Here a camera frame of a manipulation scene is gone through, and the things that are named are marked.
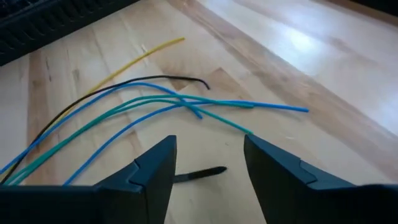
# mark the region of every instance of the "cable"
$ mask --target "cable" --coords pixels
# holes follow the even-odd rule
[[[95,85],[93,88],[91,88],[90,90],[87,91],[87,94],[94,92],[95,90],[97,90],[99,87],[103,86],[105,83],[107,83],[108,81],[110,81],[111,79],[113,79],[114,77],[120,75],[122,72],[126,71],[129,67],[131,67],[132,65],[134,65],[135,63],[139,62],[140,60],[146,58],[147,56],[150,56],[151,54],[155,53],[158,50],[162,50],[170,45],[176,44],[178,42],[181,42],[185,40],[184,37],[181,38],[177,38],[171,41],[168,41],[166,43],[160,44],[159,46],[149,50],[148,52],[144,53],[143,55],[139,56],[138,58],[134,59],[133,61],[127,63],[125,66],[123,66],[122,68],[120,68],[119,70],[117,70],[116,72],[112,73],[110,76],[104,78],[103,80],[101,80],[97,85]],[[61,117],[59,119],[62,119],[64,116],[66,116],[71,110],[73,110],[74,107],[70,108],[68,111],[64,112],[63,115],[61,115]]]
[[[187,97],[187,98],[199,99],[197,96],[189,96],[189,97],[188,97],[188,95],[180,95],[180,97],[183,97],[183,96],[184,96],[184,97]],[[140,97],[140,100],[143,99],[143,98],[153,98],[153,97],[155,97],[155,96],[143,96],[143,97]],[[164,97],[164,98],[171,98],[171,97],[173,97],[173,96],[161,96],[161,97]],[[268,107],[268,106],[270,106],[270,105],[271,105],[271,106],[276,106],[276,107],[278,107],[278,108],[285,108],[285,107],[286,107],[285,105],[272,105],[272,104],[267,104],[267,103],[250,102],[250,101],[243,101],[243,100],[230,100],[230,101],[224,101],[224,102],[229,102],[229,103],[252,103],[252,104],[254,104],[254,105],[263,106],[263,107]],[[207,103],[209,103],[209,102],[194,101],[194,102],[188,102],[188,103],[199,105],[199,104],[207,104]],[[126,105],[127,105],[126,103],[124,103],[124,104],[121,104],[121,105],[119,105],[119,106],[117,106],[117,107],[115,107],[115,108],[109,110],[107,113],[113,113],[113,114],[121,113],[121,112],[123,112],[123,111],[126,111],[126,110],[132,109],[132,108],[134,108],[134,107],[137,107],[137,106],[139,106],[140,104],[142,104],[142,103],[139,103],[139,104],[136,104],[136,105],[127,106],[127,107],[122,108],[123,106],[126,106]],[[172,109],[174,109],[174,108],[181,107],[181,105],[183,105],[183,103],[179,103],[179,104],[180,104],[180,105],[169,106],[169,107],[167,107],[167,108],[163,108],[163,109],[154,111],[154,112],[152,112],[151,114],[148,114],[148,115],[146,115],[145,117],[142,117],[142,118],[138,119],[137,121],[135,121],[135,122],[129,124],[128,126],[126,126],[122,131],[118,132],[118,133],[117,133],[115,136],[113,136],[109,141],[107,141],[100,149],[98,149],[97,152],[96,152],[95,154],[93,154],[93,155],[90,157],[90,159],[81,167],[81,169],[79,169],[79,170],[67,181],[67,184],[68,184],[69,182],[71,182],[75,177],[77,177],[77,176],[79,175],[79,173],[82,172],[82,171],[85,169],[85,167],[88,166],[88,164],[91,163],[91,162],[95,159],[95,157],[96,157],[101,151],[103,151],[104,148],[105,148],[108,144],[110,144],[114,139],[116,139],[119,135],[121,135],[121,134],[122,134],[123,132],[125,132],[127,129],[131,128],[131,127],[134,126],[135,124],[137,124],[137,123],[139,123],[139,122],[141,122],[141,121],[143,121],[143,120],[145,120],[145,119],[147,119],[147,118],[150,118],[151,116],[154,116],[154,115],[156,115],[156,114],[159,114],[159,113],[162,113],[162,112],[165,112],[165,111],[168,111],[168,110],[172,110]],[[308,112],[308,109],[306,109],[306,108],[296,108],[296,107],[293,107],[293,108],[294,108],[294,109],[299,109],[300,111]],[[60,149],[61,149],[61,147],[60,147],[59,149],[57,149],[56,151],[52,152],[52,153],[48,156],[48,158],[49,158],[50,156],[52,156],[53,154],[55,154],[55,153],[56,153],[58,150],[60,150]],[[27,177],[28,175],[30,175],[30,173],[32,173],[32,172],[34,171],[34,169],[36,169],[37,167],[33,168],[33,170],[32,170],[31,172],[29,172],[29,173],[25,174],[23,177],[21,177],[20,180],[22,181],[25,177]]]
[[[119,86],[123,86],[123,85],[128,84],[128,83],[131,83],[131,82],[135,82],[135,81],[139,81],[139,80],[148,80],[148,79],[153,79],[153,78],[168,78],[168,79],[176,79],[176,80],[197,81],[197,82],[202,82],[202,83],[206,86],[206,88],[207,88],[208,90],[210,89],[210,86],[209,86],[205,81],[203,81],[203,80],[201,80],[201,79],[199,79],[199,78],[180,77],[180,76],[173,76],[173,75],[154,75],[154,76],[149,76],[149,77],[133,78],[133,79],[127,80],[127,81],[125,81],[125,82],[118,83],[118,84],[115,84],[115,85],[111,85],[111,86],[102,88],[102,89],[100,89],[100,90],[94,91],[94,92],[89,93],[89,94],[87,94],[87,95],[81,97],[80,99],[76,100],[75,102],[73,102],[72,104],[70,104],[69,106],[67,106],[67,107],[66,107],[63,111],[61,111],[58,115],[56,115],[56,116],[54,117],[54,119],[51,120],[51,121],[40,131],[40,133],[39,133],[39,134],[36,136],[36,138],[32,141],[32,144],[33,144],[33,142],[35,142],[36,140],[38,140],[38,138],[41,137],[41,135],[43,135],[43,133],[45,132],[45,130],[47,130],[49,127],[51,127],[51,125],[52,125],[54,122],[56,122],[56,120],[58,120],[59,117],[61,117],[63,114],[65,114],[66,111],[70,110],[70,109],[73,108],[75,105],[79,104],[81,101],[83,101],[83,100],[85,100],[85,99],[87,99],[87,98],[89,98],[89,97],[91,97],[91,96],[93,96],[93,95],[95,95],[95,94],[97,94],[97,93],[101,93],[102,91],[106,91],[106,90],[110,90],[110,89],[112,89],[112,88],[116,88],[116,87],[119,87]],[[23,157],[21,157],[21,158],[16,162],[16,164],[15,164],[12,168],[9,169],[9,172],[7,173],[7,175],[5,176],[5,178],[3,178],[3,180],[1,181],[1,184],[4,184],[5,181],[12,175],[12,173],[16,170],[17,166],[22,162],[22,160],[25,158],[25,156],[26,156],[26,154],[25,154]]]
[[[238,104],[238,103],[228,103],[228,102],[220,102],[220,101],[216,101],[216,100],[211,100],[211,99],[207,99],[207,98],[201,98],[201,97],[197,97],[197,96],[189,96],[190,98],[196,98],[196,99],[201,99],[203,101],[206,101],[206,103],[214,103],[214,104],[218,104],[218,105],[226,105],[226,106],[239,106],[239,107],[243,107],[243,108],[252,108],[251,105],[245,105],[245,104]],[[154,96],[142,96],[139,98],[154,98]],[[183,102],[178,102],[178,101],[171,101],[171,100],[147,100],[141,103],[137,103],[135,105],[131,105],[131,106],[127,106],[125,108],[119,108],[118,110],[116,110],[115,108],[109,110],[108,112],[102,114],[101,116],[97,117],[96,119],[92,120],[91,122],[89,122],[88,124],[86,124],[84,127],[80,128],[77,132],[73,133],[69,138],[63,140],[62,142],[60,142],[58,145],[56,145],[55,147],[53,147],[52,149],[50,149],[49,151],[45,152],[43,155],[41,155],[38,159],[36,159],[34,162],[32,162],[31,164],[29,164],[27,167],[23,168],[22,170],[20,170],[16,175],[13,175],[12,177],[9,178],[9,180],[6,181],[5,184],[10,184],[11,182],[13,182],[16,178],[19,178],[13,183],[14,185],[19,184],[20,182],[22,182],[27,176],[29,176],[33,171],[36,170],[36,168],[38,168],[39,166],[41,166],[41,164],[43,164],[47,159],[49,159],[51,156],[53,156],[57,151],[61,150],[61,148],[63,146],[65,146],[66,144],[68,144],[70,141],[72,141],[73,139],[75,139],[77,136],[79,136],[81,133],[85,132],[86,130],[90,129],[91,127],[93,127],[94,125],[98,124],[99,122],[101,122],[102,120],[104,120],[105,118],[112,116],[116,113],[121,113],[123,111],[141,106],[141,105],[145,105],[148,103],[152,103],[152,102],[164,102],[164,103],[174,103],[177,105],[182,105],[182,106],[188,106],[188,107],[192,107],[195,108],[198,111],[201,111],[202,113],[205,113],[209,116],[212,116],[226,124],[229,124],[231,126],[234,126],[235,128],[238,128],[242,131],[244,131],[245,133],[251,134],[252,132],[250,130],[247,130],[244,127],[241,127],[238,124],[233,123],[232,121],[228,121],[227,119],[221,118],[218,115],[215,115],[213,113],[210,113],[207,110],[201,109],[197,106],[193,106],[192,104],[196,104],[196,102],[189,102],[189,103],[183,103]],[[151,116],[161,113],[163,111],[167,111],[167,110],[171,110],[170,107],[168,108],[163,108],[161,110],[157,110],[155,112],[152,112],[151,114],[148,114],[147,116],[141,118],[138,122],[141,122],[147,118],[150,118]]]
[[[96,86],[94,86],[93,88],[91,88],[87,94],[90,94],[91,92],[95,91],[96,89],[98,89],[99,87],[103,86],[106,82],[110,81],[111,79],[113,79],[114,77],[118,76],[119,74],[121,74],[122,72],[124,72],[125,70],[127,70],[129,67],[131,67],[132,65],[134,65],[135,63],[139,62],[140,60],[146,58],[147,56],[150,56],[151,54],[162,50],[168,46],[171,46],[173,44],[177,44],[181,41],[185,40],[184,37],[180,37],[174,40],[170,40],[168,42],[165,42],[163,44],[158,45],[157,47],[154,47],[153,49],[149,50],[148,52],[144,53],[143,55],[141,55],[140,57],[134,59],[133,61],[127,63],[125,66],[123,66],[122,68],[120,68],[119,70],[117,70],[116,72],[112,73],[110,76],[106,77],[104,80],[100,81]],[[67,109],[66,111],[64,111],[57,119],[53,120],[51,123],[57,122],[59,119],[62,119],[63,117],[65,117],[72,109],[74,109],[75,105],[71,106],[69,109]],[[195,115],[202,119],[202,116],[197,112],[194,111]],[[5,176],[5,178],[3,178],[3,180],[1,181],[1,184],[3,184],[5,182],[6,179],[9,178],[9,176],[17,169],[17,166],[22,162],[23,158],[19,161],[16,162],[16,164],[9,169],[8,174]]]
[[[159,90],[165,91],[167,93],[170,93],[172,95],[175,95],[177,98],[179,98],[179,95],[172,91],[169,90],[168,88],[162,87],[162,86],[158,86],[155,84],[151,84],[151,83],[130,83],[130,84],[126,84],[127,86],[149,86],[152,88],[157,88]],[[36,141],[34,141],[28,148],[26,148],[22,153],[20,153],[16,158],[14,158],[10,163],[8,163],[3,169],[2,172],[4,170],[7,170],[8,168],[10,168],[10,166],[13,165],[13,163],[15,163],[16,161],[18,161],[20,158],[23,158],[26,154],[28,154],[31,150],[33,150],[34,147],[36,147],[38,144],[40,144],[49,134],[51,134],[54,130],[56,130],[59,126],[61,126],[65,121],[67,121],[68,119],[70,119],[72,116],[75,116],[77,113],[79,113],[80,111],[84,110],[85,108],[89,107],[90,105],[92,105],[93,103],[95,103],[96,101],[100,100],[101,98],[103,98],[104,96],[116,91],[118,88],[121,88],[121,86],[113,88],[112,90],[107,91],[106,93],[101,94],[100,96],[97,96],[96,98],[92,99],[91,101],[87,102],[86,104],[84,104],[83,106],[79,107],[77,110],[75,110],[74,112],[70,113],[69,115],[67,115],[66,117],[62,118],[57,124],[53,125],[49,130],[47,130],[46,132],[44,132]]]

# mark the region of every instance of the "blue wire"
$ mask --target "blue wire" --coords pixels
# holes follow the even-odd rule
[[[101,98],[111,94],[112,92],[120,89],[120,88],[125,88],[125,87],[129,87],[129,86],[149,86],[152,88],[156,88],[159,90],[162,90],[166,93],[170,93],[170,94],[177,94],[176,92],[169,90],[168,88],[162,87],[160,85],[155,85],[155,84],[151,84],[151,83],[144,83],[144,82],[135,82],[135,83],[128,83],[125,85],[121,85],[118,87],[115,87],[111,90],[106,91],[105,93],[100,94],[99,96],[97,96],[96,98],[92,99],[91,101],[85,103],[83,106],[79,107],[78,109],[76,109],[75,111],[73,111],[72,113],[70,113],[68,116],[64,117],[63,119],[61,119],[57,124],[55,124],[54,126],[52,126],[50,129],[48,129],[46,132],[44,132],[35,142],[33,142],[27,149],[25,149],[22,153],[20,153],[15,159],[13,159],[10,163],[8,163],[2,170],[1,173],[4,173],[6,170],[8,170],[8,168],[10,168],[13,164],[15,164],[20,158],[22,158],[23,156],[25,156],[27,153],[29,153],[34,147],[36,147],[38,144],[40,144],[49,134],[51,134],[54,130],[56,130],[59,126],[61,126],[64,122],[66,122],[68,119],[70,119],[72,116],[75,116],[77,113],[81,112],[82,110],[84,110],[85,108],[89,107],[90,105],[92,105],[93,103],[97,102],[98,100],[100,100]]]
[[[246,100],[223,100],[226,102],[230,102],[230,103],[249,103],[252,104],[254,106],[260,106],[260,107],[265,107],[265,108],[278,108],[278,109],[287,109],[287,110],[295,110],[295,111],[301,111],[301,112],[309,112],[309,110],[307,108],[300,108],[300,107],[295,107],[295,106],[287,106],[287,105],[274,105],[274,104],[270,104],[270,103],[260,103],[260,102],[251,102],[251,101],[246,101]],[[189,101],[188,103],[191,103],[193,105],[205,105],[205,104],[210,104],[208,102],[204,102],[204,101]],[[88,158],[88,160],[63,184],[65,185],[69,185],[74,179],[76,179],[76,177],[78,177],[94,160],[95,158],[106,148],[106,146],[110,145],[116,138],[118,138],[120,135],[122,135],[125,131],[127,131],[128,129],[132,128],[134,125],[150,118],[153,117],[159,113],[163,113],[175,108],[179,108],[182,107],[181,105],[173,105],[173,106],[168,106],[166,108],[162,108],[159,110],[156,110],[154,112],[151,112],[137,120],[135,120],[134,122],[130,123],[129,125],[127,125],[126,127],[124,127],[122,130],[120,130],[118,133],[116,133],[114,136],[112,136],[109,140],[107,140],[97,151],[94,152],[93,155],[90,156],[90,158]]]
[[[207,102],[203,102],[203,101],[197,101],[197,102],[189,102],[193,105],[198,105],[198,104],[207,104]],[[162,108],[159,110],[156,110],[154,112],[151,112],[137,120],[135,120],[134,122],[130,123],[129,125],[127,125],[126,127],[124,127],[122,130],[120,130],[118,133],[116,133],[114,136],[112,136],[109,140],[107,140],[97,151],[94,152],[93,155],[91,155],[91,157],[63,184],[68,185],[70,184],[76,177],[78,177],[87,167],[89,164],[91,164],[93,162],[93,160],[106,148],[106,146],[108,146],[109,144],[111,144],[117,137],[119,137],[120,135],[122,135],[125,131],[127,131],[129,128],[133,127],[134,125],[140,123],[141,121],[144,121],[152,116],[155,116],[159,113],[163,113],[169,110],[172,110],[174,108],[179,108],[181,107],[180,105],[173,105],[173,106],[168,106],[166,108]]]

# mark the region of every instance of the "wooden surface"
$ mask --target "wooden surface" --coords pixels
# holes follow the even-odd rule
[[[308,0],[143,0],[0,68],[0,165],[20,153],[66,105],[111,72],[167,40],[185,42],[117,77],[157,80],[191,95],[306,106],[309,114],[209,107],[303,160],[354,184],[398,182],[398,28],[339,5]],[[26,162],[107,109],[140,95],[131,88],[69,121]],[[25,184],[63,183],[122,127],[163,105],[101,123],[75,139]],[[166,223],[264,223],[243,156],[244,134],[186,109],[136,126],[74,184],[94,184],[169,134],[177,173],[227,166],[226,173],[175,185]]]

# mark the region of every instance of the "black object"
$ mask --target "black object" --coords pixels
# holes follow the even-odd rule
[[[176,137],[168,136],[94,186],[0,186],[0,223],[163,224],[174,182],[226,170],[174,176],[176,155]]]
[[[398,7],[396,0],[351,0],[368,7],[386,12],[393,16],[398,16]]]
[[[210,86],[207,84],[207,82],[205,82],[205,81],[203,81],[203,80],[201,80],[201,79],[199,79],[199,78],[192,78],[192,77],[181,77],[181,76],[176,76],[176,75],[153,75],[153,76],[149,76],[149,77],[132,78],[132,79],[127,80],[127,81],[125,81],[125,82],[121,82],[121,83],[118,83],[118,84],[115,84],[115,85],[107,86],[107,87],[102,88],[102,89],[100,89],[100,90],[96,90],[96,91],[94,91],[94,92],[92,92],[92,93],[89,93],[89,94],[87,94],[87,95],[85,95],[85,96],[83,96],[83,97],[77,99],[76,101],[74,101],[73,103],[71,103],[69,106],[67,106],[65,109],[63,109],[61,112],[59,112],[59,113],[58,113],[58,114],[57,114],[57,115],[56,115],[56,116],[55,116],[55,117],[42,129],[42,130],[41,130],[41,131],[40,131],[40,133],[36,136],[36,138],[32,141],[31,144],[33,144],[34,142],[36,142],[36,140],[38,140],[38,139],[41,137],[41,135],[43,135],[43,133],[44,133],[46,130],[48,130],[48,128],[49,128],[54,122],[56,122],[56,121],[59,119],[59,117],[61,117],[65,112],[67,112],[68,110],[70,110],[70,108],[72,108],[72,107],[76,106],[77,104],[79,104],[81,101],[83,101],[83,100],[85,100],[85,99],[87,99],[87,98],[89,98],[89,97],[91,97],[91,96],[93,96],[93,95],[95,95],[95,94],[97,94],[97,93],[101,93],[101,92],[103,92],[103,91],[110,90],[110,89],[112,89],[112,88],[119,87],[119,86],[124,85],[124,84],[127,84],[127,83],[131,83],[131,82],[135,82],[135,81],[139,81],[139,80],[150,80],[150,79],[153,79],[153,78],[169,78],[169,79],[171,79],[171,80],[198,81],[198,82],[202,82],[202,83],[206,86],[206,88],[207,88],[208,90],[210,89]],[[0,185],[1,185],[1,184],[4,184],[4,183],[8,180],[8,178],[10,178],[10,176],[12,175],[12,173],[18,168],[19,164],[24,160],[24,158],[25,158],[26,156],[27,156],[27,154],[25,154],[24,156],[22,156],[22,157],[15,163],[15,165],[10,169],[10,171],[7,173],[7,175],[5,176],[5,178],[3,178],[3,180],[1,180]]]
[[[355,186],[253,135],[244,155],[268,224],[398,223],[398,185]]]
[[[0,66],[139,0],[0,0]]]

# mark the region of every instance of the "black tool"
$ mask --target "black tool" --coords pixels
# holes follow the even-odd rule
[[[398,185],[355,186],[254,135],[244,155],[267,224],[398,223]]]
[[[215,167],[174,176],[176,144],[175,136],[166,137],[94,186],[0,185],[0,223],[164,223],[174,180],[221,173]]]

